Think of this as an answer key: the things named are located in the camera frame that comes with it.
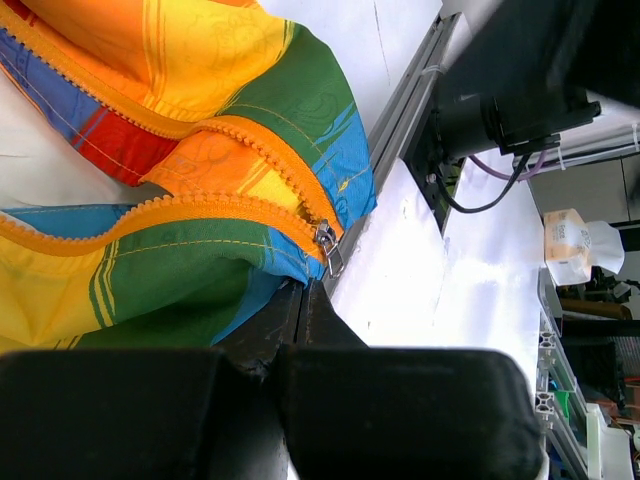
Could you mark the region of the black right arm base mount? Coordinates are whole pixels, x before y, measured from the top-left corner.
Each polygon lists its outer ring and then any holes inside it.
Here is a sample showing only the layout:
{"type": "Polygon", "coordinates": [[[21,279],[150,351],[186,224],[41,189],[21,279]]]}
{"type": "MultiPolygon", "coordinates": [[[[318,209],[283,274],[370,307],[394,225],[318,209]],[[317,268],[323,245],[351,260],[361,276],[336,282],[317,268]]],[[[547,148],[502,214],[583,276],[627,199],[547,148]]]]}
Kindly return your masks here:
{"type": "Polygon", "coordinates": [[[437,178],[449,195],[457,183],[461,160],[453,160],[444,151],[435,121],[422,119],[403,146],[401,159],[407,166],[422,197],[433,214],[440,232],[444,230],[450,210],[449,203],[438,187],[437,178]]]}

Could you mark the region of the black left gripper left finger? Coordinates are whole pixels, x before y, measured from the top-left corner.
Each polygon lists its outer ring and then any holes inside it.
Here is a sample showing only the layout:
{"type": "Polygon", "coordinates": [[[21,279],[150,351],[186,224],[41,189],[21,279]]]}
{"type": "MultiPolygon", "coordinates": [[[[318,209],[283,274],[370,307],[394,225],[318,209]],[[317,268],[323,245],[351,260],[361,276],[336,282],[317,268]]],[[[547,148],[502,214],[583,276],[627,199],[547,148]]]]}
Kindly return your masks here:
{"type": "Polygon", "coordinates": [[[219,349],[36,351],[1,359],[5,479],[284,479],[267,390],[294,336],[288,284],[219,349]]]}

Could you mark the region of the rainbow striped hooded jacket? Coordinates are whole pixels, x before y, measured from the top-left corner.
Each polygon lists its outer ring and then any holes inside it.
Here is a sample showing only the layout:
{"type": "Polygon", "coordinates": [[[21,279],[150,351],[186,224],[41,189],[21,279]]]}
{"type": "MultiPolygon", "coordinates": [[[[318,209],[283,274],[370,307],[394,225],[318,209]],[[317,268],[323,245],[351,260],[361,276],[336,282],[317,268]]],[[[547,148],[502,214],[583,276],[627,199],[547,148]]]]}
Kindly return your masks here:
{"type": "Polygon", "coordinates": [[[5,1],[4,113],[85,177],[1,213],[1,348],[209,347],[376,205],[331,49],[255,1],[5,1]]]}

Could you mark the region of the silver zipper pull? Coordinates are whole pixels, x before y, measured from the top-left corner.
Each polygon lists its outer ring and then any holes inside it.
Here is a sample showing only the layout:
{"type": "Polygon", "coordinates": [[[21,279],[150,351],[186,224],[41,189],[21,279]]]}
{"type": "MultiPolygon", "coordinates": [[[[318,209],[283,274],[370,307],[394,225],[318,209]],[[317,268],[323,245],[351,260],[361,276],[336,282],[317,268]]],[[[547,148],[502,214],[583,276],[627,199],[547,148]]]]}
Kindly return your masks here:
{"type": "Polygon", "coordinates": [[[322,219],[317,224],[314,242],[323,251],[329,277],[331,279],[338,278],[344,270],[345,263],[339,249],[337,234],[327,219],[322,219]]]}

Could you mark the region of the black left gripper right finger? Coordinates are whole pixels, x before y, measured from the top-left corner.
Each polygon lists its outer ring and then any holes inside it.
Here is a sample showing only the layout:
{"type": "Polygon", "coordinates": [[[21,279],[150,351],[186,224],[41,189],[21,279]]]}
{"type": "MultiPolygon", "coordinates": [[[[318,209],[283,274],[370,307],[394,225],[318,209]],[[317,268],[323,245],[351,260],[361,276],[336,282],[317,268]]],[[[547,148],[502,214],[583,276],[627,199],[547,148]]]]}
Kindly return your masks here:
{"type": "Polygon", "coordinates": [[[279,413],[302,479],[533,479],[545,462],[509,356],[369,347],[319,281],[279,351],[279,413]]]}

